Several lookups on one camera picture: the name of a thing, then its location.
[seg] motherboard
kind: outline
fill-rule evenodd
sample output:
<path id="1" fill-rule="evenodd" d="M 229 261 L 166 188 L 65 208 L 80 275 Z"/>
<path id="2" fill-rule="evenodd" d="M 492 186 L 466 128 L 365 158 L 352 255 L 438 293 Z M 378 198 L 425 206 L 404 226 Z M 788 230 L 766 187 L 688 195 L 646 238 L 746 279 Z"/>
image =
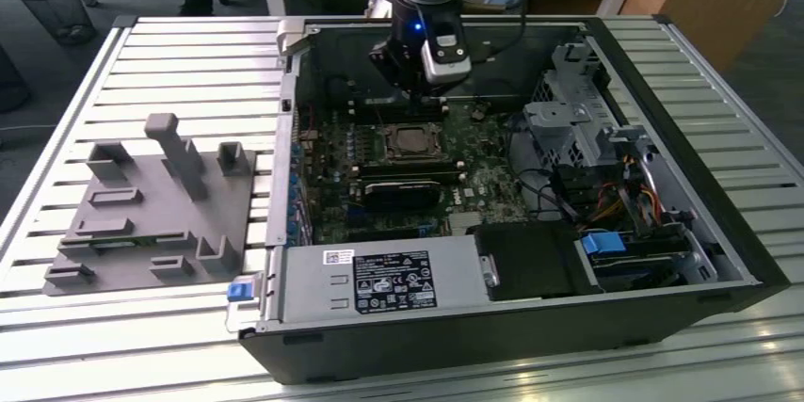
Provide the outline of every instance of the motherboard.
<path id="1" fill-rule="evenodd" d="M 380 103 L 330 111 L 298 134 L 313 242 L 462 235 L 482 223 L 525 219 L 508 164 L 509 117 L 470 99 L 414 117 Z"/>

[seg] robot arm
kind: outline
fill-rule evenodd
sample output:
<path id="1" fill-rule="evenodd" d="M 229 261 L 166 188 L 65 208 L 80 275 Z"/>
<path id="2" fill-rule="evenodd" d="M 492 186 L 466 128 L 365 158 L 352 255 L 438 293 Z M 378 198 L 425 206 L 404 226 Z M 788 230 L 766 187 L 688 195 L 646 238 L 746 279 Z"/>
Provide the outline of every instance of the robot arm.
<path id="1" fill-rule="evenodd" d="M 470 0 L 474 4 L 509 0 Z M 385 80 L 406 93 L 410 103 L 438 96 L 470 71 L 461 23 L 465 0 L 373 0 L 372 17 L 390 5 L 390 37 L 369 57 Z"/>

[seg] aluminum extrusion table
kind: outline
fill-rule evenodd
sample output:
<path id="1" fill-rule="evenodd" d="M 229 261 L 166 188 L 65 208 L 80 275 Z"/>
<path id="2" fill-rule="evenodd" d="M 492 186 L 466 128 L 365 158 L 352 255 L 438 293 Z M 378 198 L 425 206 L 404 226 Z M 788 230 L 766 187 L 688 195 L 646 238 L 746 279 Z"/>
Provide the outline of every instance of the aluminum extrusion table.
<path id="1" fill-rule="evenodd" d="M 225 328 L 225 284 L 45 297 L 44 272 L 92 175 L 82 164 L 90 143 L 120 139 L 130 153 L 156 153 L 141 130 L 152 112 L 181 118 L 178 132 L 194 138 L 200 151 L 238 140 L 258 152 L 245 269 L 262 265 L 282 73 L 277 21 L 141 18 L 112 29 L 0 228 L 0 400 L 677 401 L 800 395 L 804 168 L 676 28 L 649 17 L 606 23 L 793 282 L 741 313 L 710 317 L 649 346 L 285 387 Z M 636 110 L 622 101 L 620 106 L 638 122 Z"/>

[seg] metal bracket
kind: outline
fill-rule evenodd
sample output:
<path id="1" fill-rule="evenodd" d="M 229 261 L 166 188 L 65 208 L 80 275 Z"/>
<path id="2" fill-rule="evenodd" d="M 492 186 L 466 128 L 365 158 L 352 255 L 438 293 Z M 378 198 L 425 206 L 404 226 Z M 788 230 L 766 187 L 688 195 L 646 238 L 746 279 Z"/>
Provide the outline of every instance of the metal bracket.
<path id="1" fill-rule="evenodd" d="M 297 52 L 305 45 L 306 22 L 304 18 L 286 18 L 278 22 L 276 27 L 276 47 L 278 55 L 289 56 Z"/>

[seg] sticker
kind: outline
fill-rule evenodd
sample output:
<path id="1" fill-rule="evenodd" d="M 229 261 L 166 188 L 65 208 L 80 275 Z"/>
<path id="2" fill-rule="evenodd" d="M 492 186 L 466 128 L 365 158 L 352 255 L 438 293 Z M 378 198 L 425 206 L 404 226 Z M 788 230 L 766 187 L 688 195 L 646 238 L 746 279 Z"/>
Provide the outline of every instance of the sticker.
<path id="1" fill-rule="evenodd" d="M 324 265 L 350 264 L 354 251 L 352 249 L 325 249 Z"/>
<path id="2" fill-rule="evenodd" d="M 426 251 L 353 256 L 354 300 L 360 314 L 434 308 L 436 282 Z"/>

